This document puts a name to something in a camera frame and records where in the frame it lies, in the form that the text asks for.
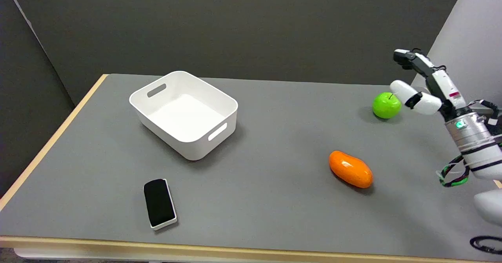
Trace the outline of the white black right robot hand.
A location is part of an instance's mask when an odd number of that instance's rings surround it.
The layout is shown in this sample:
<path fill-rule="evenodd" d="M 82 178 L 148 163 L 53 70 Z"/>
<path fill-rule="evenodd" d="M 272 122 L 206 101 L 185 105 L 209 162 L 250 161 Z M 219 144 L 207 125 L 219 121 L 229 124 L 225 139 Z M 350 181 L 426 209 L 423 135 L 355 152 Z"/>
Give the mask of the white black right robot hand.
<path fill-rule="evenodd" d="M 429 93 L 418 91 L 401 80 L 390 84 L 391 92 L 407 108 L 419 114 L 441 113 L 445 122 L 471 113 L 465 99 L 446 72 L 435 66 L 422 50 L 394 50 L 393 60 L 405 70 L 413 70 L 425 79 Z"/>

